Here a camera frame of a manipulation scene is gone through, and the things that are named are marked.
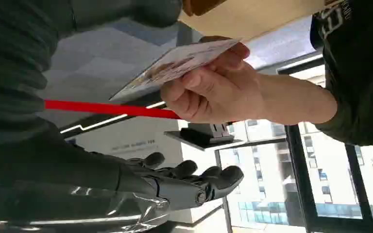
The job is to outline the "person's hand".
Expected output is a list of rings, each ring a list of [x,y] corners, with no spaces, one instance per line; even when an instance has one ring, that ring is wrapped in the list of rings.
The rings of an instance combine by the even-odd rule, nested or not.
[[[238,42],[207,65],[165,83],[162,100],[181,119],[194,123],[261,118],[259,74],[245,62],[249,55],[248,47]]]

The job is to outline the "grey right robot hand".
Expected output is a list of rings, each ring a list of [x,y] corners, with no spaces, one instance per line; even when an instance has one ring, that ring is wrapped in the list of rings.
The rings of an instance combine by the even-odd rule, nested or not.
[[[195,175],[185,161],[161,168],[144,159],[88,152],[41,118],[58,42],[128,17],[173,25],[180,0],[0,0],[0,232],[169,233],[170,212],[230,194],[244,175],[237,166]]]

